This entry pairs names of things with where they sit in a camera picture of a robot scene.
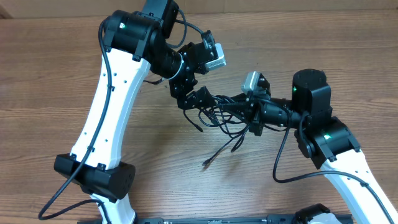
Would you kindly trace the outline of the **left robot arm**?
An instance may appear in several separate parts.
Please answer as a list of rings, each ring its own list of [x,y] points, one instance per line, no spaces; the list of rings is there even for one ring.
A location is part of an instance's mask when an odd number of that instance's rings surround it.
[[[210,31],[201,33],[198,44],[168,44],[179,15],[174,1],[147,1],[141,11],[115,11],[99,27],[98,87],[77,142],[69,153],[56,157],[54,169],[97,204],[101,223],[133,223],[136,218],[128,196],[135,168],[121,161],[121,145],[147,74],[167,80],[171,96],[183,110],[214,104],[206,89],[193,88],[197,73],[225,65],[222,46]]]

